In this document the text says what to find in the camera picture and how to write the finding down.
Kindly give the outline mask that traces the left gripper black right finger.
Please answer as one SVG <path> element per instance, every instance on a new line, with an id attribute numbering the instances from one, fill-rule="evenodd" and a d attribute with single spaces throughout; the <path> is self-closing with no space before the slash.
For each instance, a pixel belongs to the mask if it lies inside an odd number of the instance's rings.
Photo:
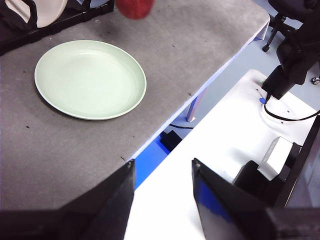
<path id="1" fill-rule="evenodd" d="M 319 208 L 271 207 L 232 185 L 197 158 L 193 197 L 207 240 L 318 240 Z"/>

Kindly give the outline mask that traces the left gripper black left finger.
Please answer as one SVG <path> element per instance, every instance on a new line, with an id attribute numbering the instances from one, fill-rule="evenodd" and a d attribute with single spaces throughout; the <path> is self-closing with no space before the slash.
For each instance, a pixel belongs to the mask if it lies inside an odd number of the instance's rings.
<path id="1" fill-rule="evenodd" d="M 2 240 L 122 240 L 134 199 L 132 159 L 97 186 L 57 209 L 2 210 Z"/>

